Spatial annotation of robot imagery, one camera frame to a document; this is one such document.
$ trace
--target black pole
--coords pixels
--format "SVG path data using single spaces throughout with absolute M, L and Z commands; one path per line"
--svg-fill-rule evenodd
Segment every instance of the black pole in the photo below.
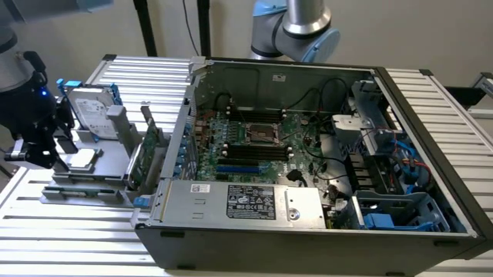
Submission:
M 156 57 L 157 49 L 154 47 L 150 18 L 148 15 L 146 0 L 133 0 L 134 10 L 137 11 L 141 36 L 144 38 L 146 56 Z
M 208 24 L 209 1 L 197 0 L 200 55 L 209 57 L 209 24 Z

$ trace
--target blue pcie slot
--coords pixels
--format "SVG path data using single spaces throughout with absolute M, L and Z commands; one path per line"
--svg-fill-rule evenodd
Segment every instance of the blue pcie slot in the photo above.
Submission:
M 216 172 L 225 173 L 260 173 L 260 168 L 256 166 L 217 166 L 214 168 Z

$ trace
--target black ram slot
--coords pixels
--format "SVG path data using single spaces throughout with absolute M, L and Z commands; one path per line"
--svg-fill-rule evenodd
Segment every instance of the black ram slot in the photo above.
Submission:
M 256 160 L 240 160 L 240 159 L 219 159 L 217 164 L 225 166 L 259 166 Z
M 232 111 L 229 114 L 229 121 L 237 122 L 257 122 L 257 123 L 277 123 L 279 114 L 257 112 L 257 111 Z
M 287 160 L 287 153 L 283 147 L 231 145 L 227 153 L 228 159 Z

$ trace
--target open computer chassis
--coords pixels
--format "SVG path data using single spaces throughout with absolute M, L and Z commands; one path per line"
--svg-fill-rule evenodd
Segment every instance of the open computer chassis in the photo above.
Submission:
M 134 226 L 160 267 L 412 276 L 488 250 L 488 218 L 383 68 L 194 57 L 189 78 Z

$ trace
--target green circuit board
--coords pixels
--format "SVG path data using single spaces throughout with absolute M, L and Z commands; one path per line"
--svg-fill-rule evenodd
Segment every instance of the green circuit board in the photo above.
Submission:
M 317 159 L 311 157 L 303 150 L 303 135 L 307 126 L 303 126 L 301 122 L 307 122 L 308 116 L 288 114 L 279 123 L 256 123 L 229 121 L 223 113 L 214 113 L 213 116 L 206 117 L 209 114 L 210 112 L 205 111 L 198 116 L 198 119 L 201 119 L 198 122 L 201 133 L 197 136 L 198 162 L 196 180 L 277 184 L 291 170 L 297 169 L 301 172 L 307 172 L 309 163 L 317 162 Z M 253 136 L 248 136 L 247 134 L 253 132 L 248 131 L 253 130 L 252 126 L 260 131 L 263 129 L 276 129 L 277 143 L 264 141 L 259 137 L 255 140 Z M 309 130 L 305 137 L 313 136 L 315 130 Z M 217 172 L 214 168 L 217 167 L 217 160 L 224 158 L 221 149 L 225 142 L 229 145 L 268 145 L 280 148 L 289 146 L 293 156 L 285 161 L 259 160 L 260 173 L 227 173 L 227 180 L 216 180 Z M 315 155 L 320 155 L 320 148 L 308 147 L 308 151 Z
M 158 146 L 158 129 L 152 119 L 148 120 L 145 136 L 134 159 L 133 169 L 130 171 L 130 179 L 134 187 L 145 181 L 148 170 L 153 159 L 153 149 Z

